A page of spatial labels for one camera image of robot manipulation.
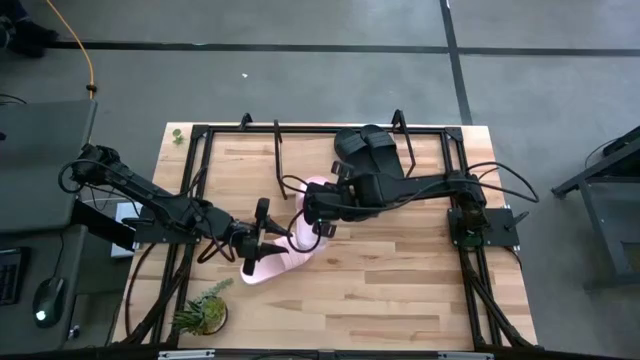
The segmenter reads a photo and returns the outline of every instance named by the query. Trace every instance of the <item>succulent plant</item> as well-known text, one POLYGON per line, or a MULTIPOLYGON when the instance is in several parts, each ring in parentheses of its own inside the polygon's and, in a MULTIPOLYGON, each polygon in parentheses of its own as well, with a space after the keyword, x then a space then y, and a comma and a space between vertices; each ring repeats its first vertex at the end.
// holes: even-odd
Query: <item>succulent plant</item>
POLYGON ((227 316, 227 305, 218 294, 231 284, 233 279, 226 279, 198 298, 188 300, 185 308, 174 314, 173 324, 183 333, 208 335, 216 332, 227 316))

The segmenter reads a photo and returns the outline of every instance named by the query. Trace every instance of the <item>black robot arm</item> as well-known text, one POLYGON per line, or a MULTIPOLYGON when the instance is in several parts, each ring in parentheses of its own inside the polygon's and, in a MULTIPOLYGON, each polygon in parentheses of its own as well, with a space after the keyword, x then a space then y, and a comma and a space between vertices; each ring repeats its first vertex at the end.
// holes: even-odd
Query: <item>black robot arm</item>
POLYGON ((475 175, 452 171, 447 174, 394 178, 388 174, 361 174, 341 178, 336 184, 309 184, 304 201, 304 219, 317 221, 363 221, 383 211, 397 209, 414 200, 452 197, 462 211, 466 230, 477 232, 489 226, 484 209, 487 201, 475 175))
POLYGON ((245 259, 243 272, 252 275, 255 262, 265 256, 287 252, 283 247, 264 243, 265 232, 287 235, 287 231, 268 216, 269 200, 260 199, 256 209, 256 223, 250 224, 234 219, 229 213, 206 200, 194 199, 191 190, 200 181, 206 169, 195 175, 188 191, 171 194, 154 185, 151 181, 134 173, 120 161, 118 153, 111 148, 86 144, 78 159, 65 165, 60 172, 59 183, 64 191, 70 190, 63 184, 62 175, 71 168, 71 179, 82 186, 113 186, 116 190, 141 203, 153 214, 152 218, 129 219, 126 223, 136 229, 160 228, 168 238, 206 237, 220 247, 230 245, 237 255, 245 259))

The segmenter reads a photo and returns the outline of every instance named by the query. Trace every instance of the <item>plant pot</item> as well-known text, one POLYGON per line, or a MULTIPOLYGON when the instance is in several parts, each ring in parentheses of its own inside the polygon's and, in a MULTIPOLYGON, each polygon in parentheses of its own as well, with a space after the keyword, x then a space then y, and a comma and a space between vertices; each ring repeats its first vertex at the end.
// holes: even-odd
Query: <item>plant pot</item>
POLYGON ((207 331, 203 332, 202 335, 213 335, 222 330, 227 324, 227 319, 229 319, 229 308, 227 307, 227 303, 224 303, 224 317, 222 320, 217 324, 207 324, 207 331))

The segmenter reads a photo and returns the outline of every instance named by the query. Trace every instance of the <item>wooden table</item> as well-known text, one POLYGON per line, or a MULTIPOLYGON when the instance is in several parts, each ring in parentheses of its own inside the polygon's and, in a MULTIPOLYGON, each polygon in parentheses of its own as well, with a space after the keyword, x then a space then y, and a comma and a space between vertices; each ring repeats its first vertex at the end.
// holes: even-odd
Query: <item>wooden table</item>
MULTIPOLYGON (((180 187, 188 141, 176 145, 171 133, 180 129, 188 139, 192 125, 167 124, 162 141, 153 182, 174 193, 180 187)), ((462 130, 469 164, 494 160, 487 127, 465 126, 462 130)), ((439 138, 415 135, 411 139, 417 162, 413 175, 443 173, 439 138)), ((335 180, 330 172, 337 158, 333 134, 283 134, 283 140, 284 174, 335 180)), ((410 164, 406 143, 400 136, 395 140, 406 171, 410 164)), ((457 159, 453 146, 451 151, 457 159)), ((194 173, 200 161, 195 164, 194 173)), ((483 181, 500 185, 497 172, 483 181)), ((271 216, 286 226, 295 214, 295 197, 288 193, 292 196, 283 200, 275 178, 273 134, 215 135, 205 199, 250 221, 258 198, 268 197, 271 216)), ((485 189, 485 196, 488 207, 504 205, 502 193, 485 189)), ((415 201, 366 222, 338 223, 336 236, 324 252, 257 286, 242 282, 240 261, 227 263, 221 256, 202 265, 194 261, 187 298, 217 281, 233 278, 235 284, 222 294, 230 319, 214 336, 182 335, 180 347, 472 349, 460 260, 446 221, 449 207, 449 199, 444 198, 415 201)), ((198 246, 196 255, 205 245, 198 246)), ((131 300, 133 326, 158 295, 167 247, 156 246, 142 265, 131 300)), ((136 253, 132 269, 140 254, 136 253)), ((487 248, 487 262, 497 303, 521 334, 535 342, 527 295, 513 254, 487 248)), ((173 308, 173 303, 167 307, 163 339, 173 308)), ((490 339, 483 306, 479 312, 483 334, 490 339)), ((121 311, 114 340, 123 337, 121 311)))

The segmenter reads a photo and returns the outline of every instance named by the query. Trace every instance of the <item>gray concrete floor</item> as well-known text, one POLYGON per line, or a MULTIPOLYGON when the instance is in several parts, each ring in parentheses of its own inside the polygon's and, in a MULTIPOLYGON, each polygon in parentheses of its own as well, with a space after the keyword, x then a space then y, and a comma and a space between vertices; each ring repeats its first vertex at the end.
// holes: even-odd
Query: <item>gray concrete floor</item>
MULTIPOLYGON (((35 20, 62 30, 42 1, 24 2, 35 20)), ((446 45, 437 0, 58 2, 84 39, 446 45)), ((450 5, 460 46, 640 47, 634 0, 450 5)), ((461 123, 447 55, 90 55, 100 88, 93 141, 118 149, 144 176, 153 173, 168 121, 238 121, 248 111, 257 121, 375 123, 401 108, 410 123, 461 123)), ((541 194, 537 205, 507 197, 516 211, 531 211, 519 234, 540 344, 640 357, 640 292, 582 290, 584 282, 606 276, 610 264, 582 200, 574 194, 559 201, 548 191, 580 171, 594 147, 638 125, 640 58, 463 56, 461 63, 474 124, 490 127, 498 161, 520 171, 541 194)), ((52 50, 41 60, 3 54, 0 79, 0 92, 31 102, 86 97, 86 65, 75 50, 52 50)), ((501 175, 505 186, 519 188, 501 175)), ((105 321, 95 321, 103 332, 105 321)))

